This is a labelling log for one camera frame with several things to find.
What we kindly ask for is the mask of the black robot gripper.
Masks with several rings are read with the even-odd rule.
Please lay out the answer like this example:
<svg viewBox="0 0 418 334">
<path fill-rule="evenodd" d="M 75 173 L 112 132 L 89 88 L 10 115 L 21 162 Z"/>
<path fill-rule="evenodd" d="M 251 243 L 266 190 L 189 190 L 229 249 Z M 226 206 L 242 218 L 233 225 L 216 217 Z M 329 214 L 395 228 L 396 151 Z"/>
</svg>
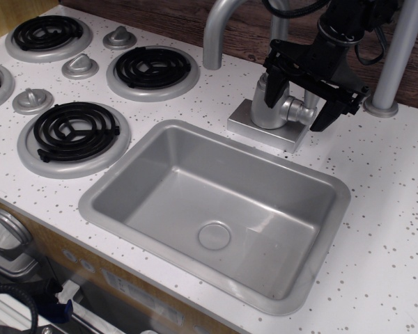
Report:
<svg viewBox="0 0 418 334">
<path fill-rule="evenodd" d="M 324 131 L 341 114 L 356 114 L 370 88 L 350 68 L 349 49 L 323 33 L 310 45 L 272 40 L 264 62 L 266 105 L 274 108 L 291 81 L 326 101 L 310 127 L 312 132 Z"/>
</svg>

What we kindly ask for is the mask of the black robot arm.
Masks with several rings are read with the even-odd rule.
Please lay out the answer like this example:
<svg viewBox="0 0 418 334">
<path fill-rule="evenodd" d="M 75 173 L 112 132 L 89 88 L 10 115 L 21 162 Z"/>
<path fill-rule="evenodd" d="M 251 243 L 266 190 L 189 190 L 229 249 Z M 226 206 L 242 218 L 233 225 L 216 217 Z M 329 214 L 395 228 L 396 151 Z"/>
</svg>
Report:
<svg viewBox="0 0 418 334">
<path fill-rule="evenodd" d="M 325 100 L 324 107 L 310 127 L 321 132 L 342 114 L 355 114 L 371 89 L 351 70 L 347 62 L 350 48 L 358 49 L 366 32 L 375 32 L 380 46 L 387 41 L 381 26 L 390 23 L 398 10 L 397 1 L 316 1 L 295 10 L 280 10 L 269 1 L 264 6 L 274 16 L 292 19 L 311 14 L 322 7 L 318 34 L 310 45 L 274 39 L 265 59 L 268 82 L 264 102 L 274 107 L 293 82 Z"/>
</svg>

